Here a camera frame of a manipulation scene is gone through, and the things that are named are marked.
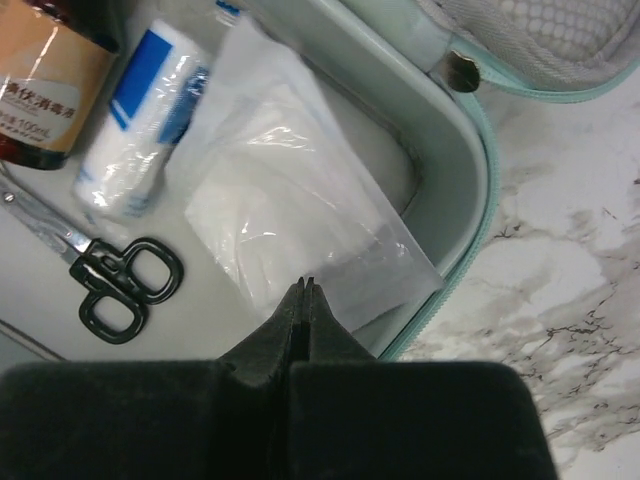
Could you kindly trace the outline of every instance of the scissors blade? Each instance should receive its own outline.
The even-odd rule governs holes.
[[[86,252],[91,239],[16,184],[0,164],[0,205],[70,265]]]

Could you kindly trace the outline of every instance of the scissors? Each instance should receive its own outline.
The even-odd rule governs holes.
[[[149,306],[167,301],[184,279],[182,262],[161,242],[140,238],[120,252],[101,239],[92,239],[17,185],[1,163],[0,205],[71,266],[71,276],[89,290],[80,306],[80,320],[107,343],[122,345],[138,336],[149,319]],[[159,290],[149,287],[133,271],[142,252],[155,255],[169,269],[169,279]],[[126,330],[114,330],[100,319],[96,307],[106,298],[133,314]]]

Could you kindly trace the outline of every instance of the brown bottle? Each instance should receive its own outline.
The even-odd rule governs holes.
[[[0,160],[62,168],[119,45],[105,0],[0,0]]]

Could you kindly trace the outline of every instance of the marble countertop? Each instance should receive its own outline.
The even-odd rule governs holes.
[[[525,379],[567,480],[640,478],[640,71],[589,103],[485,90],[502,199],[467,277],[406,360]]]

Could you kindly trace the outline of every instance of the zipper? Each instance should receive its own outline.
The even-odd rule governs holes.
[[[558,92],[536,90],[515,74],[509,68],[494,57],[491,53],[468,42],[457,38],[452,43],[452,49],[460,56],[466,57],[476,64],[482,81],[504,90],[513,95],[531,98],[546,103],[581,103],[594,100],[613,90],[640,66],[640,60],[635,61],[626,70],[616,75],[615,78],[594,88],[579,91]]]
[[[425,305],[414,316],[413,320],[405,327],[405,329],[396,337],[393,343],[380,356],[381,360],[394,361],[406,351],[406,349],[416,340],[416,338],[424,331],[429,322],[436,316],[447,302],[453,291],[458,287],[464,276],[471,268],[474,260],[482,250],[484,241],[487,238],[489,229],[493,221],[498,203],[500,201],[500,166],[498,162],[498,147],[495,134],[491,128],[489,117],[478,103],[473,94],[456,94],[454,98],[458,104],[470,115],[475,121],[480,136],[482,137],[485,151],[487,154],[489,166],[489,191],[487,198],[487,207],[478,232],[473,243],[467,250],[464,259],[449,274],[446,279],[446,287],[440,293],[437,293],[431,301],[427,301]]]

